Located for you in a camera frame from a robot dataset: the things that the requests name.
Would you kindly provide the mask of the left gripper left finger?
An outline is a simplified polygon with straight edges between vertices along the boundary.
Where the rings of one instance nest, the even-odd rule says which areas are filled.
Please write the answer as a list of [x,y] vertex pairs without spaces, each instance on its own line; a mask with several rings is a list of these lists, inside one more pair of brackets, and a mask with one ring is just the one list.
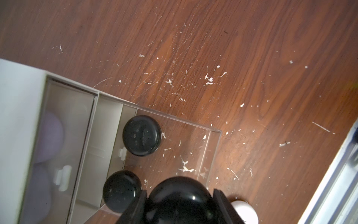
[[116,224],[144,224],[146,200],[147,191],[141,190],[116,221]]

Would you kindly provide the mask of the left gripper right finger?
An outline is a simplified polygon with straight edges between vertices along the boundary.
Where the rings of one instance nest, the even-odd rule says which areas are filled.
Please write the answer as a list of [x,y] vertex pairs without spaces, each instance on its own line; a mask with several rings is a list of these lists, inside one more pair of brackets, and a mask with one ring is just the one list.
[[214,189],[215,224],[244,224],[227,197],[221,190]]

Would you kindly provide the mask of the black earphone case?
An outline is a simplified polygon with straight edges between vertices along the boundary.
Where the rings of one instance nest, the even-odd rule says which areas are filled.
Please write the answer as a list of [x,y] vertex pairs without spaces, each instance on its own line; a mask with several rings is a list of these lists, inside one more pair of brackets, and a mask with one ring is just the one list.
[[136,156],[153,154],[161,143],[161,128],[159,123],[147,115],[132,117],[123,129],[125,148]]
[[145,203],[146,224],[213,224],[215,205],[198,181],[183,176],[158,184]]
[[128,170],[117,171],[103,186],[103,200],[111,211],[123,213],[141,190],[137,175]]

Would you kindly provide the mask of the clear drawer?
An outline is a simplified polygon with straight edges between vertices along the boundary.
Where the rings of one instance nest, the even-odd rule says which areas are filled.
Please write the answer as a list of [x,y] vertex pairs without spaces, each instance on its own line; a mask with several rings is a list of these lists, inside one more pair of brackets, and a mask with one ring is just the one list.
[[[123,143],[123,129],[134,116],[147,115],[154,118],[161,128],[159,148],[148,156],[130,153]],[[142,189],[151,193],[154,187],[174,176],[186,176],[207,185],[208,176],[216,154],[221,131],[203,127],[189,121],[123,106],[107,175],[121,170],[133,172],[141,181]],[[102,209],[111,211],[104,200]]]

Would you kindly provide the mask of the purple earphone case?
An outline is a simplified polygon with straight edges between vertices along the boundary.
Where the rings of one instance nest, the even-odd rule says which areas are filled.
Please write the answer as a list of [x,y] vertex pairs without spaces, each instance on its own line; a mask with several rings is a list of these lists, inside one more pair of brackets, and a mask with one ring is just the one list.
[[41,120],[34,162],[52,159],[62,149],[63,142],[64,128],[60,119],[54,113],[46,111]]
[[39,224],[48,215],[51,206],[50,181],[43,165],[33,167],[27,201],[24,207],[24,224]]

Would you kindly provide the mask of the white three-drawer cabinet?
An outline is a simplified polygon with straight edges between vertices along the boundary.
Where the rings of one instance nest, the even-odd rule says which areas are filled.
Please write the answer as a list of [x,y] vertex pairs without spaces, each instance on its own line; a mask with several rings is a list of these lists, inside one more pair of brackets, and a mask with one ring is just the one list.
[[124,166],[134,104],[1,60],[1,223],[84,224]]

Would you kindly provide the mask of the purple earphone case top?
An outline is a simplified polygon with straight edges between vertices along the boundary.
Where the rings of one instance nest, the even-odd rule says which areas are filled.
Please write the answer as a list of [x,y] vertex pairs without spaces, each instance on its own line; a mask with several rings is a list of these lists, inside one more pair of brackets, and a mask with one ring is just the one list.
[[63,142],[64,128],[60,119],[54,113],[46,111],[41,120],[34,162],[52,159],[62,149]]

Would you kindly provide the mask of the white round earphone case right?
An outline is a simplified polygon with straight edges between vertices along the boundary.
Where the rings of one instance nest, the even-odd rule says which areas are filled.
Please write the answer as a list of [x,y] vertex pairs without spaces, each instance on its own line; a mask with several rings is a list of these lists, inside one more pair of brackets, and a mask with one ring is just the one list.
[[231,205],[245,224],[259,224],[259,219],[254,208],[245,201],[233,201]]

